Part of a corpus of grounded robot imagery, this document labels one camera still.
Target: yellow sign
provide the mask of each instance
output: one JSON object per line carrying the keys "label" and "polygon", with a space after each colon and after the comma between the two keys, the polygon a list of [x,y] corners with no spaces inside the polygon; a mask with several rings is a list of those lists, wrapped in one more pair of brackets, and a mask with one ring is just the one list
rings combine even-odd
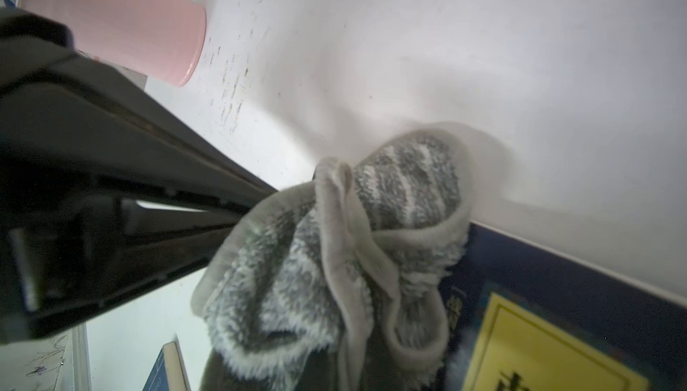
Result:
{"label": "yellow sign", "polygon": [[648,380],[492,293],[462,391],[646,391]]}

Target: pink mug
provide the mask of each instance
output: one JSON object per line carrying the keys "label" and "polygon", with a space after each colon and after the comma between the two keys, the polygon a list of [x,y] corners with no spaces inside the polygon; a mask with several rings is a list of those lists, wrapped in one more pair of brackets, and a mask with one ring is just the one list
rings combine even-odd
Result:
{"label": "pink mug", "polygon": [[196,69],[205,10],[191,0],[17,0],[17,6],[68,26],[74,45],[175,86]]}

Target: white wall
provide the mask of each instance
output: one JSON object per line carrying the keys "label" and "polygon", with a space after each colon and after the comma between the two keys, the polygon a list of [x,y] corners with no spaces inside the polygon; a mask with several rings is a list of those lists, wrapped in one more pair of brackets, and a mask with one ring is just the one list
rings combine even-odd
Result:
{"label": "white wall", "polygon": [[67,356],[71,344],[72,332],[66,331],[44,340],[0,346],[0,390],[67,391],[63,361],[71,360]]}
{"label": "white wall", "polygon": [[197,1],[194,77],[146,92],[258,176],[443,124],[478,221],[687,296],[687,0]]}
{"label": "white wall", "polygon": [[139,391],[162,345],[178,340],[191,390],[210,356],[205,324],[191,315],[202,271],[130,301],[86,323],[93,391]]}

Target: fuzzy fabric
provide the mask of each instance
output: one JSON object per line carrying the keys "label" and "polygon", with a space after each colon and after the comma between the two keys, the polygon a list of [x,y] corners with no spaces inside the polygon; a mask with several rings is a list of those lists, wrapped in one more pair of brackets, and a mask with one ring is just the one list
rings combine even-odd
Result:
{"label": "fuzzy fabric", "polygon": [[197,286],[192,309],[226,368],[204,383],[429,384],[448,341],[437,285],[463,253],[471,204],[467,154],[441,130],[395,139],[354,169],[321,161],[313,182],[241,220]]}
{"label": "fuzzy fabric", "polygon": [[[477,331],[473,328],[466,328],[462,331],[459,342],[476,342]],[[444,379],[444,389],[446,391],[458,391],[462,388],[465,377],[470,368],[472,358],[471,346],[459,344],[454,353],[449,354],[446,361],[446,376]]]}

